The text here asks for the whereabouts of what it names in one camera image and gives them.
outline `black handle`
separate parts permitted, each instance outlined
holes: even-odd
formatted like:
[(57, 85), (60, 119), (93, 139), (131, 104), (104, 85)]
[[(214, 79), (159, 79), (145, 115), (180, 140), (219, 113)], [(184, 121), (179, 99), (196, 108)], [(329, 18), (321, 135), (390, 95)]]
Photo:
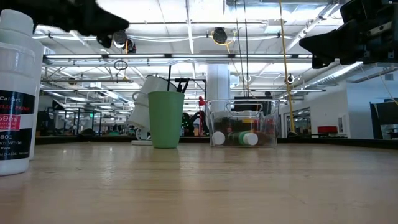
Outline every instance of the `black handle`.
[(182, 93), (185, 93), (185, 91), (187, 90), (188, 83), (189, 83), (189, 78), (188, 78), (187, 82), (185, 83), (185, 86), (184, 86), (184, 89), (182, 90)]
[(177, 92), (179, 92), (179, 93), (181, 93), (181, 92), (182, 92), (181, 80), (180, 80), (180, 82), (178, 83), (178, 86), (177, 86)]

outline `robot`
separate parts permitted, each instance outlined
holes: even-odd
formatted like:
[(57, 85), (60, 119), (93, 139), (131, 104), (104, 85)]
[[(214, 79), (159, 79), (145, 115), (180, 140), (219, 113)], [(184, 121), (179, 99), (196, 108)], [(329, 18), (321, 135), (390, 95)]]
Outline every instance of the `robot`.
[(300, 40), (313, 54), (312, 67), (398, 62), (398, 0), (352, 0), (341, 9), (344, 24), (327, 34)]
[(110, 48), (113, 34), (129, 27), (129, 21), (106, 12), (95, 0), (13, 0), (0, 1), (0, 11), (12, 9), (30, 16), (35, 24), (59, 27), (67, 32), (97, 36)]

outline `table surface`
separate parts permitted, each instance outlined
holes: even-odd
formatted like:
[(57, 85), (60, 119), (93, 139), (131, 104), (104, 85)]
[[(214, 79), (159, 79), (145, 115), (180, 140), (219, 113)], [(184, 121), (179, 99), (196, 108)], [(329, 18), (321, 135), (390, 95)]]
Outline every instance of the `table surface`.
[(0, 223), (398, 223), (398, 151), (37, 146), (0, 177)]

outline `white pillar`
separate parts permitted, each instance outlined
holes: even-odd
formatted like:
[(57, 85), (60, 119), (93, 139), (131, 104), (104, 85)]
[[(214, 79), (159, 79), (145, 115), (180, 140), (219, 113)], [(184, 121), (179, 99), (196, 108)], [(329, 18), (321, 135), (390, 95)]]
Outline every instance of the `white pillar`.
[[(229, 67), (228, 64), (207, 65), (207, 92), (206, 100), (228, 100), (229, 99)], [(225, 104), (220, 104), (217, 111), (224, 110)]]

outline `white paint bottle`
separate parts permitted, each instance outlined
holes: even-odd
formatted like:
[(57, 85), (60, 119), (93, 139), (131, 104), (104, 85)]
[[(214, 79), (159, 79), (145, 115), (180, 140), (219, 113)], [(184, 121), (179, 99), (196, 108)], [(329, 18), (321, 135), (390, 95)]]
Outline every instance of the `white paint bottle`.
[(34, 123), (35, 53), (0, 43), (0, 175), (25, 172)]
[(42, 74), (43, 45), (32, 38), (33, 20), (29, 16), (14, 10), (5, 9), (0, 15), (0, 42), (26, 47), (35, 52), (35, 62), (31, 70), (32, 82), (35, 85), (35, 110), (32, 144), (30, 146), (30, 159), (33, 159), (35, 149), (35, 133), (37, 122), (37, 109), (40, 95), (40, 77)]

